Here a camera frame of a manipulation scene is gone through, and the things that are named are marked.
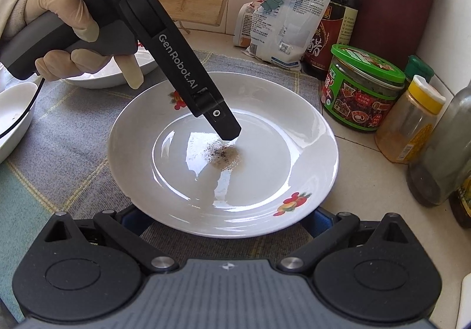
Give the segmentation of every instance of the beige glove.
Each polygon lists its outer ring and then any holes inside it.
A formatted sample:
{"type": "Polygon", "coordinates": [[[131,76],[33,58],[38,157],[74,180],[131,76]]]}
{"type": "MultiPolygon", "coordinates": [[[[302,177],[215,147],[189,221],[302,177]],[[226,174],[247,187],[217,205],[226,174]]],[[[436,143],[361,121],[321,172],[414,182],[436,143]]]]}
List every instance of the beige glove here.
{"type": "MultiPolygon", "coordinates": [[[[26,24],[31,23],[48,10],[57,14],[63,22],[71,26],[80,39],[86,42],[95,42],[98,39],[98,24],[92,19],[83,0],[28,0],[24,11],[26,24]]],[[[74,50],[72,54],[53,50],[36,60],[36,68],[44,79],[52,81],[80,76],[84,72],[95,74],[110,60],[111,57],[103,57],[91,50],[74,50]]],[[[120,55],[115,56],[115,61],[128,84],[134,89],[139,88],[144,77],[136,57],[120,55]]]]}

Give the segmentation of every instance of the silver screw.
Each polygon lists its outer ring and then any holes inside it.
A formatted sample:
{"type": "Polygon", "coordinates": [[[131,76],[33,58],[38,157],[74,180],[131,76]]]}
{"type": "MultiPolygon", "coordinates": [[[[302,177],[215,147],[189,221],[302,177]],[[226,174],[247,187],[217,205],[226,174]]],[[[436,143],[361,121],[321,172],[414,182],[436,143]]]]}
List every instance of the silver screw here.
{"type": "Polygon", "coordinates": [[[298,257],[285,257],[281,260],[281,265],[286,269],[299,269],[304,265],[304,261],[298,257]]]}
{"type": "Polygon", "coordinates": [[[157,269],[168,269],[175,264],[175,261],[167,256],[159,256],[150,262],[154,268],[157,269]]]}

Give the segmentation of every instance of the floral decoration on plate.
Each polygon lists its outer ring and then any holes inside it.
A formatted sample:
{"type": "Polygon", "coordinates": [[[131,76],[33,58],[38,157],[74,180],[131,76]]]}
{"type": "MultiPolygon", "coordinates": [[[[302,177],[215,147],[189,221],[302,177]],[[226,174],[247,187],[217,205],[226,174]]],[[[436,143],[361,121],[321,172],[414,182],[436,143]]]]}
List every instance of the floral decoration on plate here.
{"type": "Polygon", "coordinates": [[[285,212],[292,212],[297,207],[302,206],[308,199],[311,197],[311,193],[299,193],[295,192],[291,195],[289,199],[286,199],[281,206],[278,207],[278,212],[276,212],[273,216],[281,216],[285,212]]]}
{"type": "Polygon", "coordinates": [[[185,102],[183,101],[183,99],[181,98],[180,94],[178,94],[178,92],[174,91],[170,93],[169,97],[172,98],[170,103],[175,105],[174,108],[176,110],[180,110],[181,108],[185,108],[187,106],[185,102]]]}

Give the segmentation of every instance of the countertop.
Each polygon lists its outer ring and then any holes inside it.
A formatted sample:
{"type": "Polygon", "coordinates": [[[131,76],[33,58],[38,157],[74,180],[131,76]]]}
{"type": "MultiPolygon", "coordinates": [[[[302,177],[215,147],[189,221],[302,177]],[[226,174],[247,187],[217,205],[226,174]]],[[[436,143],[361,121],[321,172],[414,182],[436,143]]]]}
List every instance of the countertop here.
{"type": "MultiPolygon", "coordinates": [[[[252,59],[232,46],[230,35],[202,31],[184,35],[195,49],[252,59]]],[[[337,137],[340,169],[322,206],[332,213],[352,212],[362,220],[381,220],[388,212],[400,214],[442,277],[442,292],[431,320],[441,329],[455,328],[461,282],[471,273],[471,230],[458,225],[448,202],[434,208],[418,204],[406,184],[407,167],[390,163],[376,147],[373,134],[350,130],[326,113],[324,118],[337,137]]]]}

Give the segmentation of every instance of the barcode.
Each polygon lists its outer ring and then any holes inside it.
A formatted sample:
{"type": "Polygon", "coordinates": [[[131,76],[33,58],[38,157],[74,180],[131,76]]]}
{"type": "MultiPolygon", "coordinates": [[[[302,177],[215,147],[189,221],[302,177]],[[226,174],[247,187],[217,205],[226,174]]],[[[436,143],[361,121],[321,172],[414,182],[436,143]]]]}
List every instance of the barcode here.
{"type": "Polygon", "coordinates": [[[252,55],[257,55],[257,47],[258,45],[251,43],[251,45],[249,46],[249,53],[251,53],[252,55]]]}
{"type": "Polygon", "coordinates": [[[292,50],[292,48],[291,48],[290,45],[287,45],[286,43],[281,42],[281,44],[280,44],[280,51],[281,52],[285,53],[286,55],[289,55],[289,54],[291,54],[291,50],[292,50]]]}
{"type": "Polygon", "coordinates": [[[411,152],[411,150],[414,148],[414,144],[408,144],[406,145],[406,147],[404,148],[404,150],[402,151],[401,155],[399,155],[399,157],[397,158],[397,161],[398,162],[402,162],[402,160],[404,160],[407,155],[409,155],[409,152],[411,152]]]}

